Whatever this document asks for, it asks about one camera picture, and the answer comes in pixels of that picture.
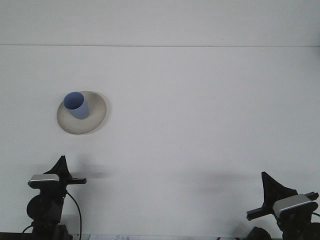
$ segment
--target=white surface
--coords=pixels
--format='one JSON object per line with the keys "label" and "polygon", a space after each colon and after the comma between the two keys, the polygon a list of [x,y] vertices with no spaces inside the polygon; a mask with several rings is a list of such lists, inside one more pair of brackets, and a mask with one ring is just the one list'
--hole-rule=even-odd
{"label": "white surface", "polygon": [[[320,48],[0,47],[0,231],[31,223],[27,181],[66,155],[84,234],[273,237],[261,171],[319,192]],[[109,103],[93,134],[56,118],[72,91]],[[65,200],[63,222],[77,233]]]}
{"label": "white surface", "polygon": [[2,0],[0,44],[320,46],[319,0]]}

